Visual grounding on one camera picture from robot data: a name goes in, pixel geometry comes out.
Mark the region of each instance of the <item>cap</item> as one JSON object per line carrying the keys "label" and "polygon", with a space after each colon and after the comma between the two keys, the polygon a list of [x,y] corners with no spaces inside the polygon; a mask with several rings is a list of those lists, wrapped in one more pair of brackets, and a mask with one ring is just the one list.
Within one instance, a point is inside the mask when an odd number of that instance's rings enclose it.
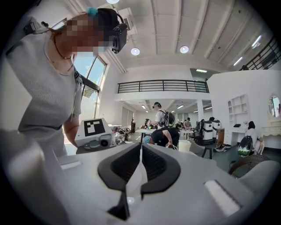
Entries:
{"label": "cap", "polygon": [[150,137],[146,136],[144,137],[144,143],[148,144],[150,142]]}

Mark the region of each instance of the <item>gray t-shirt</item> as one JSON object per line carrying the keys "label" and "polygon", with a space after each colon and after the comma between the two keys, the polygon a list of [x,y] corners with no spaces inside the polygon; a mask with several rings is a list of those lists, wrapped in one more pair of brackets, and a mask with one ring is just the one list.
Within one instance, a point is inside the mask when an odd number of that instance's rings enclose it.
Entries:
{"label": "gray t-shirt", "polygon": [[7,53],[16,76],[32,100],[21,120],[19,131],[40,144],[48,145],[56,156],[66,155],[62,125],[81,113],[81,77],[72,67],[61,75],[47,57],[51,32],[30,34]]}

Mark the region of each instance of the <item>white column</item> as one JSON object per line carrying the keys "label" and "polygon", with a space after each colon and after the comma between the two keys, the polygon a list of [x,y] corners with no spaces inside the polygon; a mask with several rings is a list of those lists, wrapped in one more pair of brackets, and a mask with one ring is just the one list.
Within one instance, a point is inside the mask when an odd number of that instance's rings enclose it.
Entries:
{"label": "white column", "polygon": [[204,118],[204,109],[201,99],[197,100],[198,120],[201,121]]}

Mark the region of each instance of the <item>black foam padding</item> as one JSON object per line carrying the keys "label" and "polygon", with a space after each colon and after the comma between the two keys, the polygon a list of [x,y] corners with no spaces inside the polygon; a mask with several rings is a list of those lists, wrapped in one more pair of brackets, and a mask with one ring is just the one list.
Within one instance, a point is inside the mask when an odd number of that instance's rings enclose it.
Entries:
{"label": "black foam padding", "polygon": [[180,165],[173,157],[148,144],[143,144],[142,156],[148,177],[148,183],[143,184],[140,189],[142,197],[144,194],[166,191],[178,179]]}
{"label": "black foam padding", "polygon": [[136,143],[101,161],[97,171],[108,188],[125,192],[126,184],[139,163],[140,144]]}

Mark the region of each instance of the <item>black shirt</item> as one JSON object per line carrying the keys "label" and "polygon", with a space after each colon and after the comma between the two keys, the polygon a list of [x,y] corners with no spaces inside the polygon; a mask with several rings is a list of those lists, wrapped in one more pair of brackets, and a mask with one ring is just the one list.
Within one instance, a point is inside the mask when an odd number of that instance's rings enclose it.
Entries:
{"label": "black shirt", "polygon": [[169,142],[168,138],[163,134],[164,130],[168,130],[168,132],[171,134],[172,139],[174,137],[179,136],[179,133],[177,132],[176,128],[163,128],[163,129],[154,131],[150,137],[152,138],[154,143],[157,143],[157,145],[163,146],[163,147],[165,147],[166,144]]}

